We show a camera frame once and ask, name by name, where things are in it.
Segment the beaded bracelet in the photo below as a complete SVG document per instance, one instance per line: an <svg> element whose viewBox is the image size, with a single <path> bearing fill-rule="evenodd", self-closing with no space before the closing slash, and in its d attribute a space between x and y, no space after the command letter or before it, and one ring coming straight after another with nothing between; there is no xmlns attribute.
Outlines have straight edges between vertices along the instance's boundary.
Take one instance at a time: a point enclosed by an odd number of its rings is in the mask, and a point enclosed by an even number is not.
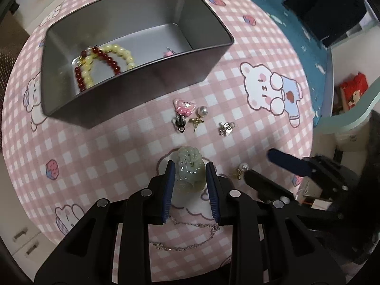
<svg viewBox="0 0 380 285"><path fill-rule="evenodd" d="M74 69L75 77L78 82L78 87L81 92L94 85L94 82L90 77L90 69L93 60L96 58L99 58L100 60L107 62L107 64L111 66L111 68L113 69L115 75L121 73L120 67L118 66L117 62L112 57L109 57L106 52L113 52L116 53L118 56L122 57L127 63L127 69L132 69L136 66L131 52L119 45L108 44L101 47L89 47L81 52L78 66L76 66Z"/></svg>

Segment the metal tray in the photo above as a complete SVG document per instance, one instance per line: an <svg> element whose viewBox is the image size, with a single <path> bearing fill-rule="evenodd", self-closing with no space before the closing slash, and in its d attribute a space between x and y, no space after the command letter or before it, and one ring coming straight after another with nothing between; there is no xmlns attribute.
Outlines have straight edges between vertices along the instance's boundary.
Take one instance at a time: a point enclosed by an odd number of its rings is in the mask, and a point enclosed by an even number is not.
<svg viewBox="0 0 380 285"><path fill-rule="evenodd" d="M203 81L233 37L204 0L99 0L64 17L46 33L42 110L93 127L159 96ZM74 60L94 45L117 43L130 50L136 68L122 73L95 60L95 85L79 93ZM167 47L176 55L163 57Z"/></svg>

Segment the cabinet handle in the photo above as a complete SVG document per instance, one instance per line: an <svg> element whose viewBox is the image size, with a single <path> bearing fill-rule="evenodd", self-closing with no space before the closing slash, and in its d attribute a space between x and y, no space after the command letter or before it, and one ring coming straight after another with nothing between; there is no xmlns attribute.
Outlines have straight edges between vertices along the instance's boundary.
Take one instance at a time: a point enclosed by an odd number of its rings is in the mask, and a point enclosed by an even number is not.
<svg viewBox="0 0 380 285"><path fill-rule="evenodd" d="M39 245L39 242L38 241L36 241L33 245L32 245L32 247L30 248L30 249L28 249L26 252L25 252L25 257L29 257L29 255L38 247L38 245Z"/></svg>
<svg viewBox="0 0 380 285"><path fill-rule="evenodd" d="M21 237L22 235L26 234L27 232L28 232L28 228L27 228L27 227L23 228L20 232L18 232L18 233L12 238L13 242L16 242L16 240L17 240L19 237Z"/></svg>

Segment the red package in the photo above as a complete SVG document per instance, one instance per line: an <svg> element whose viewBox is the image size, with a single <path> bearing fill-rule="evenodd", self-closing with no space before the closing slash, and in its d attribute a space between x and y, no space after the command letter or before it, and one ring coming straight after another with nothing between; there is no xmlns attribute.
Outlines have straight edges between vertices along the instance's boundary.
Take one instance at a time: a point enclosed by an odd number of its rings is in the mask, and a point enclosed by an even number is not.
<svg viewBox="0 0 380 285"><path fill-rule="evenodd" d="M355 107L364 92L367 91L368 83L366 76L359 73L353 80L341 83L339 87L343 91L345 98L343 101L346 103L348 109L351 109Z"/></svg>

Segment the table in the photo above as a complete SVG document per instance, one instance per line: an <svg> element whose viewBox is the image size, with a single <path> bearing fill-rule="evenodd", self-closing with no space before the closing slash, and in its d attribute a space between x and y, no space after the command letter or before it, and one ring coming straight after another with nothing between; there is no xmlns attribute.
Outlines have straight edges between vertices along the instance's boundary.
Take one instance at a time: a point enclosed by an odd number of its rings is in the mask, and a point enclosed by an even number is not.
<svg viewBox="0 0 380 285"><path fill-rule="evenodd" d="M8 172L28 217L50 240L64 235L99 198L128 198L161 174L173 151L199 148L218 174L234 175L247 162L294 190L293 175L270 164L276 147L309 156L313 110L297 54L271 17L250 0L206 0L235 37L234 45L207 79L133 108L92 129L46 118L41 111L39 70L48 26L96 0L65 0L35 29L20 53L6 89L3 146ZM209 114L195 132L175 131L173 99L206 105ZM230 136L219 136L220 122L235 122ZM244 180L236 187L255 192ZM174 194L170 214L179 222L213 224L207 189ZM210 229L191 225L149 228L150 241L166 246L198 245ZM120 237L115 249L117 274ZM190 277L218 268L231 255L231 228L185 252L150 246L153 281Z"/></svg>

